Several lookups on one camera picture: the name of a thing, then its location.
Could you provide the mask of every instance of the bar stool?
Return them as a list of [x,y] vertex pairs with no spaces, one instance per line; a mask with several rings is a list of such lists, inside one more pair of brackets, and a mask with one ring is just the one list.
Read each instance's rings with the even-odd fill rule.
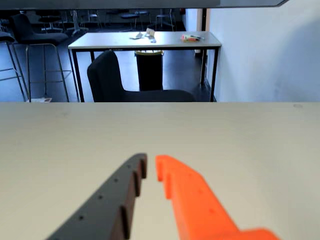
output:
[[[121,13],[120,14],[120,17],[122,19],[126,19],[126,20],[130,20],[130,19],[134,19],[134,29],[136,29],[136,25],[137,25],[137,19],[140,19],[140,22],[141,22],[141,30],[143,31],[144,30],[144,26],[142,24],[142,21],[141,21],[141,18],[140,18],[140,15],[139,14],[136,14],[136,13]],[[133,27],[132,27],[132,22],[130,22],[130,31],[133,30]]]
[[[20,87],[20,91],[21,91],[21,94],[22,94],[22,97],[23,97],[23,101],[25,102],[26,101],[26,97],[25,97],[24,90],[23,90],[22,85],[21,85],[20,78],[22,79],[26,95],[28,95],[28,90],[27,90],[27,85],[26,85],[26,82],[25,82],[24,74],[22,72],[22,69],[21,69],[21,66],[20,66],[20,63],[19,63],[19,59],[18,59],[18,56],[17,56],[16,48],[15,48],[15,45],[13,44],[14,42],[15,42],[15,39],[9,33],[3,32],[3,31],[0,32],[0,43],[5,43],[6,44],[8,52],[10,54],[12,66],[13,66],[13,68],[2,69],[2,70],[0,70],[0,72],[10,71],[10,70],[14,70],[14,72],[15,72],[15,76],[2,78],[2,79],[0,79],[0,81],[9,80],[9,79],[17,79],[19,87]],[[15,60],[14,60],[14,58],[12,56],[12,52],[11,52],[10,46],[12,46]]]
[[142,28],[143,28],[142,16],[149,16],[149,24],[150,24],[150,25],[152,24],[152,22],[151,22],[151,14],[150,14],[149,11],[147,11],[147,10],[137,10],[137,11],[135,11],[134,13],[139,15]]
[[60,12],[57,10],[37,10],[35,14],[40,16],[39,22],[43,24],[49,24],[49,27],[44,26],[41,28],[41,31],[45,31],[47,33],[48,30],[59,31],[62,33],[63,28],[54,27],[54,23],[62,21],[60,16]]
[[[68,39],[68,36],[64,33],[35,33],[32,29],[32,26],[29,22],[29,19],[24,14],[18,14],[10,18],[11,27],[15,38],[19,44],[25,44],[25,53],[26,53],[26,66],[27,66],[27,79],[28,79],[28,99],[31,102],[31,83],[42,83],[41,81],[33,81],[30,79],[30,63],[29,63],[29,48],[33,46],[43,46],[43,72],[44,72],[44,94],[47,94],[47,83],[63,83],[66,100],[69,102],[69,96],[67,92],[67,86],[65,81],[64,72],[69,72],[67,76],[72,72],[73,81],[76,84],[76,79],[73,71],[73,66],[71,70],[63,70],[61,65],[61,60],[57,46],[63,41]],[[46,46],[52,46],[55,49],[59,70],[47,70],[46,68]],[[47,81],[47,72],[60,72],[61,80],[60,81]]]

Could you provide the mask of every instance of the chair backrest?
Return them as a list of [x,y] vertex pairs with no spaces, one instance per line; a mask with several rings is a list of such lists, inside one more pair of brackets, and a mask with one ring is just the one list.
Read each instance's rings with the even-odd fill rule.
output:
[[28,17],[24,14],[17,14],[9,18],[12,31],[18,43],[25,37],[34,34]]
[[87,75],[95,102],[121,102],[125,90],[118,58],[113,51],[98,56],[88,67]]

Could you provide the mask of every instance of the white table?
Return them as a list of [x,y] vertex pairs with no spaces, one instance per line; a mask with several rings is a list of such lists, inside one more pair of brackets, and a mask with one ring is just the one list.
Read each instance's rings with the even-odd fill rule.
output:
[[319,239],[319,103],[1,103],[0,239],[43,240],[148,154],[131,240],[177,240],[154,158],[200,172],[242,230]]
[[[133,40],[138,32],[97,32],[86,33],[75,42],[71,43],[68,48],[72,51],[75,74],[77,78],[79,95],[81,102],[84,102],[84,94],[79,72],[77,59],[78,52],[90,52],[91,60],[95,59],[94,52],[105,50],[113,51],[132,51],[132,50],[203,50],[202,67],[201,67],[201,84],[205,83],[205,69],[207,60],[207,50],[214,50],[214,64],[212,74],[212,87],[210,101],[214,100],[216,72],[218,63],[218,54],[221,43],[209,31],[157,31],[155,33],[155,43],[151,43],[148,37]],[[204,39],[198,42],[183,42],[183,34],[196,35]]]

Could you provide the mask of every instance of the metal stool leg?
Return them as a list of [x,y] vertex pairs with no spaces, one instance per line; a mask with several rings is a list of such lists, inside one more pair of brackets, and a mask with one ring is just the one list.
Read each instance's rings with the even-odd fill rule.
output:
[[142,23],[141,15],[139,15],[140,23],[141,23],[141,31],[144,31],[144,24]]
[[17,79],[19,87],[20,87],[20,91],[21,91],[21,94],[22,94],[22,97],[23,97],[23,101],[26,101],[25,93],[24,93],[24,90],[23,90],[22,85],[21,85],[20,77],[19,77],[19,74],[18,74],[18,71],[17,71],[17,68],[16,68],[16,64],[15,64],[14,58],[13,58],[11,50],[10,50],[10,46],[9,46],[9,44],[7,42],[5,44],[6,44],[7,48],[8,48],[8,52],[9,52],[9,55],[10,55],[10,58],[11,58],[11,62],[12,62],[12,65],[13,65],[13,70],[15,72],[15,76],[16,76],[16,79]]
[[63,69],[62,69],[61,61],[60,61],[58,48],[55,45],[53,45],[53,46],[55,48],[56,56],[58,58],[58,63],[59,63],[59,68],[60,68],[60,73],[61,73],[61,78],[62,78],[62,83],[63,83],[63,87],[64,87],[64,91],[65,91],[66,100],[67,100],[67,102],[70,102],[69,101],[69,96],[68,96],[68,91],[67,91],[67,85],[66,85],[66,81],[65,81],[65,76],[64,76],[64,72],[63,72]]
[[44,95],[47,96],[46,45],[43,45],[43,74],[44,74]]
[[172,32],[174,32],[174,25],[173,25],[173,23],[172,23],[171,13],[169,14],[169,16],[170,16],[170,21],[171,21]]
[[21,65],[20,65],[20,61],[19,61],[18,55],[17,55],[15,44],[12,44],[12,49],[13,49],[14,57],[16,59],[16,64],[18,65],[18,68],[19,68],[19,72],[20,72],[20,75],[21,75],[21,79],[22,79],[22,83],[23,83],[23,86],[24,86],[25,94],[26,94],[27,97],[29,97],[29,91],[28,91],[28,88],[27,88],[27,85],[26,85],[24,73],[22,72],[22,69],[21,69]]
[[30,82],[30,65],[29,65],[29,46],[27,45],[25,48],[26,55],[26,77],[28,80],[28,99],[29,103],[31,103],[31,82]]

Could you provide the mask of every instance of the black stool seat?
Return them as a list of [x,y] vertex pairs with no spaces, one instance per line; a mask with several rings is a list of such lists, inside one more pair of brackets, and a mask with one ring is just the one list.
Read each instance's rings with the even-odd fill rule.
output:
[[32,35],[21,38],[21,44],[53,44],[59,45],[68,39],[68,35],[64,33],[33,33]]
[[195,102],[195,98],[183,90],[126,91],[122,102]]
[[64,33],[35,33],[29,19],[24,14],[12,16],[9,19],[15,39],[20,44],[53,44],[59,45],[68,39]]
[[122,19],[137,19],[139,18],[139,15],[135,13],[122,13],[120,14],[120,17]]
[[149,14],[149,11],[140,10],[140,11],[135,11],[134,13],[135,13],[135,14],[139,14],[139,15],[147,15],[147,14]]
[[39,19],[39,22],[49,24],[49,23],[60,21],[60,20],[61,20],[61,17],[58,17],[58,16],[45,16],[45,17],[41,17]]
[[14,43],[15,39],[9,33],[0,31],[0,42]]

